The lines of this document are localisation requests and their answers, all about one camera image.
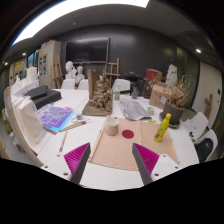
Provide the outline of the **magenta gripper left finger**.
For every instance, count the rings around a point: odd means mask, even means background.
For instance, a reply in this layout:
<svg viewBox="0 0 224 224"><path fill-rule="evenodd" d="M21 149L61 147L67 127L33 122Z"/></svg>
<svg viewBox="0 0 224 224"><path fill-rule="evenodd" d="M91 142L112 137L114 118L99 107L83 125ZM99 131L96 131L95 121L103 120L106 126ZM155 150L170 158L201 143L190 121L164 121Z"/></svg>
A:
<svg viewBox="0 0 224 224"><path fill-rule="evenodd" d="M74 184L80 183L90 152L90 144L86 143L64 155L72 174L70 181Z"/></svg>

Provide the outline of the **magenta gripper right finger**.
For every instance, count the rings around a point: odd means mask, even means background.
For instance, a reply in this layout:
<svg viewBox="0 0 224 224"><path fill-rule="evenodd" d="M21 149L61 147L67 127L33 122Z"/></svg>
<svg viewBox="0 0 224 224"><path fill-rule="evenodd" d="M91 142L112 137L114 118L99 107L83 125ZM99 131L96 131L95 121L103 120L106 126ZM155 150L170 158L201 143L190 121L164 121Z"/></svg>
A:
<svg viewBox="0 0 224 224"><path fill-rule="evenodd" d="M152 183L151 174L159 159L159 155L137 143L134 143L132 146L132 154L137 163L143 184L148 185Z"/></svg>

